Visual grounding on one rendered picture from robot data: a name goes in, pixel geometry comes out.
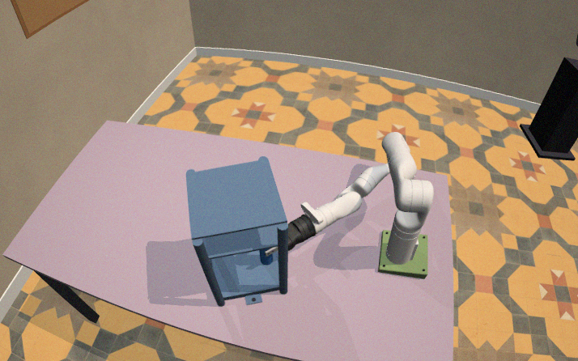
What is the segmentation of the blue shelving unit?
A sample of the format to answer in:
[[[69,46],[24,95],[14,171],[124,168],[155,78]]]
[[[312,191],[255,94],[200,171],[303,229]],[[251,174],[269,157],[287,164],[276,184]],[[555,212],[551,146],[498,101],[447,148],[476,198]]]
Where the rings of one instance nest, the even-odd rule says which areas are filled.
[[[288,224],[267,157],[190,169],[186,185],[192,243],[218,306],[242,297],[261,303],[271,291],[285,295]],[[272,263],[263,265],[259,250],[274,247]]]

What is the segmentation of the blue bottle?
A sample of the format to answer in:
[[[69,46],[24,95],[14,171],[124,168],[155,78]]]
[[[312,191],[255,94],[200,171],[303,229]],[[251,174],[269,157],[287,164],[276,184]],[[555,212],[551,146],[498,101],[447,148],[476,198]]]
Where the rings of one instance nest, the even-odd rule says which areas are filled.
[[[267,248],[267,249],[268,249],[268,248]],[[273,261],[273,253],[270,254],[268,257],[266,257],[265,251],[266,251],[267,249],[259,250],[261,263],[262,263],[263,265],[270,265],[270,264],[272,263],[272,261]]]

